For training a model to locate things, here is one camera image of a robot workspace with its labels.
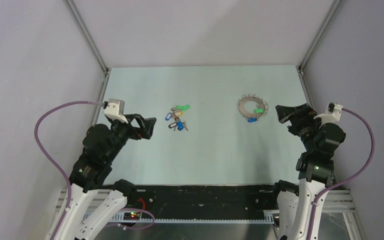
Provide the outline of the metal key ring disc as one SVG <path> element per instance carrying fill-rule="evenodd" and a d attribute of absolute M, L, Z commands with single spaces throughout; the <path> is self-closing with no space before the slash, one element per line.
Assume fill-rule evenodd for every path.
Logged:
<path fill-rule="evenodd" d="M 247 118 L 258 118 L 258 120 L 268 114 L 269 105 L 261 97 L 255 94 L 244 94 L 236 103 L 238 112 L 247 120 Z M 254 109 L 264 108 L 263 114 L 255 114 Z"/>

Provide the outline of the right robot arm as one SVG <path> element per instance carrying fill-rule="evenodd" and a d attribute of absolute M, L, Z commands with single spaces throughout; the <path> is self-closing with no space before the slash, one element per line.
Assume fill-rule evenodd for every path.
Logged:
<path fill-rule="evenodd" d="M 279 209 L 278 236 L 281 240 L 318 239 L 323 198 L 333 185 L 335 150 L 346 138 L 336 124 L 342 105 L 330 103 L 318 114 L 307 103 L 275 107 L 281 124 L 290 122 L 288 131 L 304 145 L 296 164 L 298 183 L 279 180 L 273 185 L 271 204 Z"/>

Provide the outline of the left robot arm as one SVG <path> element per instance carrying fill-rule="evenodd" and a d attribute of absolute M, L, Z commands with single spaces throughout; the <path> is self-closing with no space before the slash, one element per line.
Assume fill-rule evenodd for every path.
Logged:
<path fill-rule="evenodd" d="M 83 139 L 83 150 L 68 178 L 65 207 L 58 212 L 48 240 L 93 240 L 122 208 L 138 202 L 136 186 L 124 179 L 113 184 L 105 200 L 84 219 L 92 200 L 112 171 L 112 163 L 128 140 L 149 140 L 157 119 L 140 114 L 105 114 L 110 126 L 95 124 Z"/>

